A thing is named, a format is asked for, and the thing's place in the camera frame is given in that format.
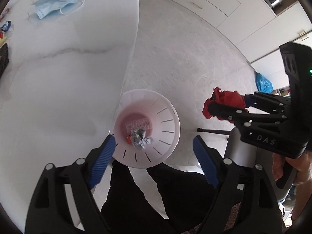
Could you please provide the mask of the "person's right hand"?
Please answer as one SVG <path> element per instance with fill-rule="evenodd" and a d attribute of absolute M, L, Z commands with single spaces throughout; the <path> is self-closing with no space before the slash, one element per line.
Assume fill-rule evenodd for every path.
<path fill-rule="evenodd" d="M 272 158 L 272 174 L 275 181 L 285 176 L 285 171 L 282 168 L 286 163 L 297 170 L 296 185 L 303 185 L 311 180 L 311 152 L 305 152 L 297 159 L 284 158 L 277 153 L 273 153 Z"/>

